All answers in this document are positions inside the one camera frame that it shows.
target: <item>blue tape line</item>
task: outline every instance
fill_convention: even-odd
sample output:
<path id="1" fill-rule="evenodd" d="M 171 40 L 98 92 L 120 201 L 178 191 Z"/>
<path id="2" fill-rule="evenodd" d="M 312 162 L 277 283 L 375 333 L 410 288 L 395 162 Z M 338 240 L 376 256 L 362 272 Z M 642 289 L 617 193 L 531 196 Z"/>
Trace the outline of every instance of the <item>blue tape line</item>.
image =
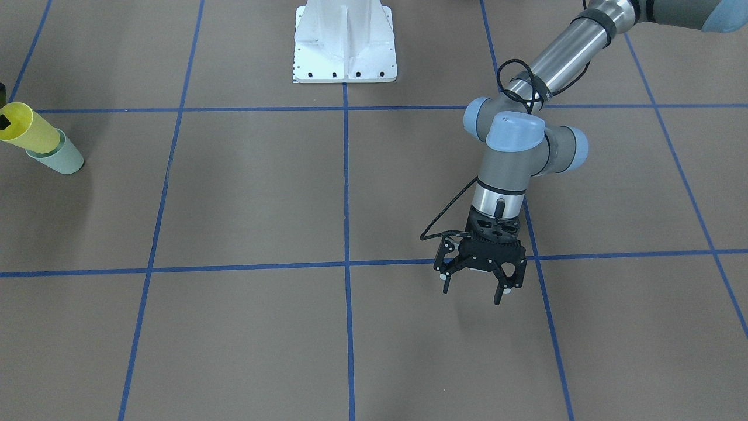
<path id="1" fill-rule="evenodd" d="M 657 104 L 658 108 L 748 108 L 748 104 Z"/>
<path id="2" fill-rule="evenodd" d="M 169 189 L 169 175 L 171 173 L 171 164 L 174 161 L 174 151 L 177 148 L 177 140 L 180 135 L 180 125 L 182 124 L 182 116 L 184 113 L 184 106 L 187 99 L 187 91 L 189 88 L 189 80 L 192 72 L 192 62 L 194 60 L 195 50 L 197 49 L 197 39 L 200 35 L 200 24 L 203 21 L 203 10 L 205 8 L 205 0 L 200 0 L 200 7 L 197 10 L 197 21 L 194 26 L 194 35 L 192 36 L 192 47 L 189 54 L 189 60 L 187 61 L 187 71 L 185 73 L 185 81 L 182 87 L 182 98 L 180 100 L 180 111 L 177 114 L 177 122 L 174 125 L 174 136 L 171 140 L 171 149 L 169 150 L 169 161 L 166 165 L 166 174 L 164 176 L 164 186 L 161 192 L 161 201 L 159 203 L 159 213 L 156 217 L 156 226 L 153 229 L 153 243 L 151 245 L 150 256 L 148 258 L 148 269 L 153 269 L 153 262 L 156 260 L 156 249 L 159 245 L 159 234 L 161 231 L 161 222 L 164 216 L 164 207 L 166 205 L 166 195 Z M 122 391 L 122 402 L 120 403 L 120 413 L 117 418 L 118 421 L 124 421 L 125 412 L 127 410 L 127 399 L 129 398 L 130 385 L 132 384 L 132 373 L 135 369 L 135 358 L 138 355 L 138 343 L 140 339 L 141 328 L 143 325 L 143 317 L 145 315 L 146 302 L 148 299 L 148 289 L 150 287 L 151 272 L 148 272 L 143 282 L 143 294 L 141 295 L 141 305 L 138 309 L 138 321 L 135 324 L 135 334 L 132 339 L 132 349 L 130 350 L 130 360 L 127 366 L 127 376 L 125 377 L 125 385 Z"/>
<path id="3" fill-rule="evenodd" d="M 230 272 L 237 270 L 308 269 L 315 267 L 343 267 L 343 261 L 318 261 L 308 263 L 276 264 L 226 264 L 221 266 L 154 267 L 152 273 Z"/>
<path id="4" fill-rule="evenodd" d="M 150 273 L 146 274 L 143 281 L 143 292 L 141 302 L 138 307 L 138 320 L 135 322 L 135 333 L 132 335 L 132 347 L 130 348 L 130 358 L 127 362 L 127 374 L 125 375 L 125 386 L 122 390 L 122 400 L 120 401 L 120 413 L 118 421 L 124 421 L 125 411 L 127 411 L 127 399 L 130 396 L 130 386 L 132 385 L 132 373 L 135 371 L 135 358 L 138 356 L 138 343 L 143 327 L 143 316 L 145 315 L 145 304 L 148 300 L 148 289 L 150 288 Z"/>
<path id="5" fill-rule="evenodd" d="M 576 108 L 652 108 L 652 104 L 548 104 L 548 109 L 576 109 Z"/>
<path id="6" fill-rule="evenodd" d="M 586 260 L 600 258 L 642 258 L 642 257 L 667 257 L 683 255 L 711 255 L 711 250 L 682 250 L 667 252 L 623 252 L 623 253 L 589 253 L 579 255 L 540 255 L 538 260 Z"/>
<path id="7" fill-rule="evenodd" d="M 494 43 L 491 41 L 491 29 L 488 27 L 488 16 L 485 12 L 484 0 L 480 0 L 480 7 L 483 13 L 483 24 L 485 25 L 485 34 L 488 37 L 488 49 L 491 50 L 491 60 L 494 62 L 494 73 L 498 71 L 498 65 L 496 62 L 496 53 L 494 51 Z M 533 222 L 530 219 L 530 210 L 527 206 L 527 200 L 524 202 L 525 218 L 527 220 L 527 231 L 530 233 L 530 244 L 533 248 L 533 255 L 539 256 L 538 246 L 535 241 L 535 232 L 533 231 Z M 556 355 L 556 365 L 559 371 L 559 378 L 561 380 L 561 387 L 563 389 L 564 401 L 566 403 L 566 413 L 568 414 L 569 421 L 574 421 L 574 408 L 571 406 L 571 396 L 568 392 L 568 385 L 566 383 L 566 373 L 563 368 L 563 360 L 561 359 L 561 350 L 558 344 L 558 338 L 556 336 L 556 326 L 554 323 L 553 313 L 551 312 L 551 303 L 548 300 L 548 292 L 545 289 L 545 278 L 543 276 L 543 269 L 540 265 L 540 258 L 527 258 L 527 260 L 534 260 L 535 266 L 538 271 L 538 279 L 540 281 L 540 290 L 543 294 L 543 303 L 545 305 L 545 316 L 548 319 L 548 329 L 551 332 L 551 341 L 554 346 L 554 353 Z"/>
<path id="8" fill-rule="evenodd" d="M 36 270 L 31 272 L 0 272 L 0 278 L 37 278 L 43 276 L 90 276 L 90 275 L 126 275 L 145 274 L 148 269 L 87 269 L 87 270 Z"/>
<path id="9" fill-rule="evenodd" d="M 46 23 L 46 18 L 47 18 L 47 15 L 49 15 L 49 9 L 51 7 L 52 7 L 52 0 L 48 0 L 46 6 L 44 7 L 44 12 L 42 13 L 42 19 L 39 21 L 39 27 L 37 28 L 37 33 L 34 34 L 34 40 L 31 42 L 31 46 L 28 48 L 28 53 L 26 53 L 26 58 L 24 59 L 23 65 L 21 66 L 21 71 L 18 72 L 18 77 L 16 78 L 16 84 L 13 85 L 13 90 L 10 93 L 10 97 L 8 98 L 9 103 L 12 103 L 16 99 L 18 88 L 21 85 L 23 76 L 26 74 L 28 63 L 31 62 L 31 55 L 34 54 L 34 50 L 37 48 L 39 37 L 41 37 L 42 29 L 44 29 L 44 24 Z"/>
<path id="10" fill-rule="evenodd" d="M 434 105 L 434 106 L 350 106 L 350 111 L 395 111 L 399 109 L 465 109 L 464 105 Z"/>
<path id="11" fill-rule="evenodd" d="M 721 254 L 721 255 L 743 255 L 743 254 L 748 254 L 748 249 L 721 249 L 721 250 L 717 250 L 717 254 Z"/>
<path id="12" fill-rule="evenodd" d="M 351 297 L 351 230 L 349 207 L 349 119 L 348 119 L 348 84 L 343 83 L 343 254 L 346 268 L 346 335 L 348 338 L 348 416 L 350 421 L 356 420 L 356 393 L 353 357 L 353 309 Z"/>
<path id="13" fill-rule="evenodd" d="M 397 259 L 397 260 L 358 260 L 352 261 L 351 266 L 392 266 L 405 264 L 433 264 L 432 258 Z"/>
<path id="14" fill-rule="evenodd" d="M 39 114 L 116 114 L 125 112 L 178 112 L 178 108 L 38 109 Z"/>
<path id="15" fill-rule="evenodd" d="M 465 109 L 463 105 L 434 106 L 350 106 L 349 111 L 396 111 L 430 109 Z M 657 104 L 658 108 L 748 108 L 748 104 Z M 549 104 L 548 109 L 654 108 L 652 104 Z M 132 112 L 261 112 L 261 111 L 342 111 L 342 106 L 233 106 L 193 108 L 102 108 L 102 109 L 38 109 L 39 114 L 108 114 Z"/>
<path id="16" fill-rule="evenodd" d="M 709 230 L 706 227 L 706 222 L 704 221 L 704 217 L 702 216 L 701 210 L 699 209 L 699 205 L 696 203 L 696 197 L 693 194 L 693 191 L 691 190 L 691 186 L 688 183 L 686 173 L 683 170 L 683 166 L 681 165 L 681 160 L 678 158 L 678 153 L 675 151 L 675 146 L 673 145 L 672 139 L 670 138 L 670 133 L 668 132 L 667 126 L 665 125 L 665 120 L 663 120 L 662 118 L 660 109 L 657 105 L 657 102 L 655 101 L 655 96 L 652 94 L 652 90 L 649 87 L 649 82 L 647 81 L 646 75 L 644 74 L 644 69 L 642 68 L 641 62 L 639 61 L 639 58 L 637 57 L 637 53 L 634 51 L 634 45 L 631 43 L 631 39 L 629 38 L 628 34 L 624 34 L 624 36 L 626 38 L 626 43 L 628 44 L 628 48 L 631 51 L 631 55 L 634 57 L 634 62 L 637 64 L 637 69 L 639 70 L 639 75 L 641 75 L 642 81 L 644 82 L 644 87 L 647 90 L 647 95 L 649 95 L 649 100 L 652 102 L 652 105 L 654 106 L 654 113 L 657 115 L 657 119 L 660 122 L 660 128 L 662 129 L 662 132 L 665 135 L 665 140 L 667 141 L 667 146 L 670 149 L 670 154 L 672 155 L 672 158 L 675 161 L 675 166 L 678 168 L 678 173 L 681 175 L 681 180 L 683 181 L 683 185 L 686 188 L 686 192 L 688 193 L 688 198 L 689 200 L 691 200 L 691 205 L 693 206 L 693 210 L 696 212 L 696 217 L 699 219 L 699 224 L 702 227 L 702 231 L 704 231 L 704 237 L 706 238 L 706 241 L 709 244 L 709 249 L 714 256 L 714 263 L 717 264 L 717 269 L 720 272 L 720 276 L 722 277 L 722 282 L 725 284 L 725 288 L 727 289 L 727 294 L 730 297 L 730 301 L 732 301 L 732 306 L 735 309 L 735 313 L 738 316 L 738 320 L 741 323 L 741 326 L 743 328 L 743 333 L 748 339 L 748 324 L 746 324 L 745 317 L 743 316 L 743 311 L 741 310 L 738 300 L 735 298 L 735 293 L 732 290 L 730 281 L 729 279 L 727 279 L 727 275 L 725 274 L 725 271 L 722 268 L 720 255 L 717 252 L 716 248 L 714 247 L 714 242 L 711 239 L 711 235 L 709 235 Z"/>
<path id="17" fill-rule="evenodd" d="M 527 205 L 527 200 L 524 201 L 524 218 L 527 223 L 527 232 L 530 234 L 530 245 L 533 248 L 533 254 L 538 254 L 538 243 L 535 239 L 535 230 L 533 230 L 533 220 L 530 218 L 530 207 Z M 548 319 L 548 330 L 551 332 L 551 341 L 554 344 L 554 353 L 556 355 L 556 365 L 558 366 L 559 378 L 561 379 L 561 387 L 563 389 L 563 398 L 566 402 L 566 413 L 569 421 L 574 421 L 574 408 L 571 406 L 571 395 L 568 391 L 568 384 L 566 382 L 566 370 L 563 367 L 563 359 L 561 358 L 561 348 L 559 347 L 558 337 L 556 335 L 556 324 L 554 323 L 554 315 L 551 311 L 551 301 L 548 299 L 548 290 L 545 287 L 545 276 L 543 275 L 543 267 L 540 264 L 541 258 L 535 259 L 535 267 L 538 271 L 538 279 L 540 281 L 540 291 L 543 294 L 543 304 L 545 305 L 545 316 Z"/>
<path id="18" fill-rule="evenodd" d="M 718 249 L 720 255 L 744 255 L 748 249 Z M 621 252 L 621 253 L 589 253 L 578 255 L 530 255 L 527 260 L 535 261 L 565 261 L 565 260 L 593 260 L 606 258 L 649 258 L 688 255 L 711 255 L 711 250 L 674 250 L 664 252 Z M 395 266 L 433 264 L 430 258 L 393 259 L 393 260 L 357 260 L 350 261 L 351 267 L 365 266 Z M 226 264 L 204 266 L 173 266 L 173 267 L 131 267 L 123 269 L 83 269 L 83 270 L 37 270 L 29 272 L 0 272 L 0 278 L 36 278 L 43 276 L 95 276 L 95 275 L 126 275 L 146 273 L 188 273 L 188 272 L 225 272 L 237 270 L 274 270 L 274 269 L 308 269 L 318 267 L 345 267 L 344 261 L 312 261 L 299 263 L 262 263 L 262 264 Z"/>
<path id="19" fill-rule="evenodd" d="M 483 26 L 485 27 L 485 36 L 488 38 L 488 51 L 491 52 L 491 62 L 494 65 L 494 74 L 499 71 L 499 64 L 496 61 L 496 52 L 494 51 L 494 40 L 491 36 L 491 27 L 488 24 L 488 14 L 485 12 L 485 1 L 480 0 L 480 12 L 483 15 Z"/>
<path id="20" fill-rule="evenodd" d="M 185 108 L 184 112 L 251 112 L 251 111 L 342 111 L 342 106 L 206 106 Z"/>

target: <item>black object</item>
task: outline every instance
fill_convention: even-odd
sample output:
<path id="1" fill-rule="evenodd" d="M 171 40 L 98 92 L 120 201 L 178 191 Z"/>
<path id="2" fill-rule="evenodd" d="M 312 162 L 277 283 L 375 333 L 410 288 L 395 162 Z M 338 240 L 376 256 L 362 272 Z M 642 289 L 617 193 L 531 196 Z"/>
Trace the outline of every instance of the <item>black object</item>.
<path id="1" fill-rule="evenodd" d="M 10 127 L 10 120 L 5 117 L 5 114 L 0 114 L 0 130 L 5 130 Z"/>
<path id="2" fill-rule="evenodd" d="M 496 287 L 494 304 L 501 302 L 505 289 L 522 288 L 524 271 L 527 266 L 525 248 L 518 238 L 519 220 L 496 219 L 480 213 L 470 206 L 465 233 L 460 243 L 456 243 L 448 234 L 443 235 L 439 250 L 434 259 L 434 270 L 441 273 L 444 280 L 443 292 L 450 288 L 450 280 L 455 272 L 466 267 L 496 276 L 499 285 Z M 446 261 L 447 254 L 457 251 L 458 255 Z M 514 266 L 514 273 L 507 275 L 502 264 Z"/>
<path id="3" fill-rule="evenodd" d="M 579 16 L 576 17 L 576 19 L 572 20 L 574 22 L 578 19 L 590 19 L 594 20 L 598 23 L 598 25 L 602 26 L 603 29 L 605 29 L 605 33 L 608 37 L 608 42 L 605 44 L 605 46 L 609 46 L 610 42 L 613 40 L 613 38 L 616 37 L 618 34 L 618 28 L 616 27 L 616 23 L 613 21 L 613 19 L 607 15 L 607 13 L 597 10 L 597 9 L 585 9 L 582 13 L 579 13 Z"/>

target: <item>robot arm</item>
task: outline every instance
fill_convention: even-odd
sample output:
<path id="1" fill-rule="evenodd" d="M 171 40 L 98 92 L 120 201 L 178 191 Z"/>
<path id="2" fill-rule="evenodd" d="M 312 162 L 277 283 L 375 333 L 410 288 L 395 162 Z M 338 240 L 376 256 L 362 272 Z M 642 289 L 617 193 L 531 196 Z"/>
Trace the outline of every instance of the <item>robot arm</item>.
<path id="1" fill-rule="evenodd" d="M 444 293 L 451 276 L 465 267 L 496 276 L 497 305 L 503 294 L 521 288 L 527 259 L 518 238 L 518 217 L 530 177 L 576 169 L 589 148 L 581 130 L 548 126 L 532 113 L 565 90 L 618 34 L 639 22 L 735 31 L 748 22 L 748 0 L 592 0 L 530 65 L 518 60 L 503 64 L 499 72 L 512 62 L 526 71 L 503 88 L 504 95 L 478 98 L 465 110 L 466 131 L 485 143 L 465 230 L 421 235 L 421 240 L 441 237 L 434 269 L 444 280 Z M 452 252 L 457 255 L 447 259 Z M 507 263 L 514 266 L 511 275 L 502 268 Z"/>

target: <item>black cable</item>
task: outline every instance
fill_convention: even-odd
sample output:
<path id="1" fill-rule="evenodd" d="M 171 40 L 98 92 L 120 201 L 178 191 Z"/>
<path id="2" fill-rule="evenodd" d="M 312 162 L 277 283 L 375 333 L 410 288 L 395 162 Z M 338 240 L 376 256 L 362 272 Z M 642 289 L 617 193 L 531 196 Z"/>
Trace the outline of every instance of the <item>black cable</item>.
<path id="1" fill-rule="evenodd" d="M 530 97 L 531 99 L 529 99 L 529 100 L 525 100 L 525 99 L 524 99 L 523 97 L 520 97 L 520 96 L 519 96 L 519 95 L 517 95 L 517 94 L 516 94 L 515 92 L 512 92 L 512 91 L 507 91 L 507 90 L 506 90 L 506 89 L 504 88 L 504 85 L 503 85 L 503 83 L 501 83 L 501 71 L 502 71 L 502 70 L 503 70 L 503 69 L 504 69 L 504 68 L 505 68 L 505 67 L 506 67 L 507 65 L 509 65 L 509 64 L 512 64 L 512 63 L 517 63 L 517 64 L 519 64 L 520 66 L 524 67 L 525 71 L 526 71 L 526 72 L 527 72 L 527 74 L 529 75 L 529 78 L 530 78 L 530 86 L 531 86 L 531 87 L 533 88 L 533 94 L 532 94 L 532 96 Z M 532 113 L 533 113 L 533 108 L 535 107 L 535 104 L 536 104 L 536 103 L 540 103 L 540 102 L 542 102 L 542 101 L 543 101 L 543 99 L 536 99 L 536 98 L 535 98 L 535 96 L 536 96 L 536 95 L 538 94 L 538 88 L 536 88 L 536 82 L 537 82 L 537 79 L 536 79 L 536 76 L 535 76 L 535 74 L 533 73 L 533 70 L 532 70 L 532 69 L 530 69 L 530 66 L 529 66 L 529 65 L 528 65 L 527 63 L 525 63 L 524 61 L 520 60 L 519 58 L 513 58 L 513 59 L 511 59 L 511 60 L 507 60 L 507 61 L 503 62 L 503 63 L 502 63 L 502 64 L 501 64 L 500 66 L 499 66 L 498 70 L 496 70 L 496 82 L 497 82 L 497 84 L 499 85 L 499 90 L 500 90 L 500 91 L 501 91 L 501 92 L 502 92 L 502 93 L 503 93 L 504 95 L 506 95 L 506 97 L 507 97 L 507 98 L 509 98 L 510 100 L 512 100 L 512 101 L 515 101 L 516 103 L 520 103 L 520 104 L 522 104 L 522 105 L 524 106 L 525 110 L 527 111 L 527 114 L 532 114 Z"/>
<path id="2" fill-rule="evenodd" d="M 558 91 L 554 92 L 554 96 L 564 92 L 565 90 L 569 89 L 573 86 L 574 83 L 579 82 L 579 79 L 582 79 L 582 76 L 584 76 L 585 73 L 587 73 L 587 69 L 589 69 L 589 64 L 592 63 L 591 61 L 588 61 L 587 64 L 584 65 L 584 69 L 582 69 L 582 73 L 579 73 L 579 76 L 574 78 L 571 82 L 568 83 L 567 86 L 564 86 L 563 88 L 559 89 Z"/>
<path id="3" fill-rule="evenodd" d="M 468 183 L 467 186 L 465 186 L 465 188 L 463 188 L 460 191 L 460 193 L 457 193 L 457 196 L 455 196 L 455 198 L 452 199 L 452 201 L 449 204 L 447 204 L 447 206 L 444 209 L 442 209 L 441 212 L 439 212 L 439 214 L 434 218 L 434 220 L 431 221 L 429 226 L 427 226 L 426 229 L 424 229 L 423 232 L 421 233 L 421 236 L 420 236 L 421 241 L 430 240 L 432 238 L 437 238 L 437 237 L 444 237 L 445 235 L 454 235 L 455 237 L 463 237 L 463 238 L 471 237 L 470 233 L 465 232 L 465 231 L 443 231 L 443 232 L 440 232 L 439 234 L 431 234 L 431 235 L 426 235 L 426 233 L 429 232 L 429 229 L 431 229 L 431 227 L 434 226 L 434 224 L 439 220 L 439 218 L 441 218 L 441 216 L 444 215 L 452 207 L 452 205 L 454 205 L 455 202 L 457 202 L 457 200 L 460 199 L 460 196 L 465 194 L 465 192 L 468 191 L 470 186 L 475 184 L 476 181 L 478 181 L 478 177 L 475 177 L 470 183 Z"/>

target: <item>brown floor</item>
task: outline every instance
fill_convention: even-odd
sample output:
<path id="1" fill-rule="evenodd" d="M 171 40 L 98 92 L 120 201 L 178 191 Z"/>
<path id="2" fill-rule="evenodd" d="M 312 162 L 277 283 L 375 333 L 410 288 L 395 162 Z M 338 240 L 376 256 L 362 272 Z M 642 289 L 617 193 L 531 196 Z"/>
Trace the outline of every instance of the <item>brown floor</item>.
<path id="1" fill-rule="evenodd" d="M 581 4 L 386 1 L 397 81 L 341 86 L 291 83 L 302 2 L 0 14 L 0 82 L 86 157 L 0 145 L 0 420 L 748 419 L 748 29 L 638 25 L 541 112 L 590 156 L 533 179 L 495 307 L 418 235 L 465 105 Z"/>

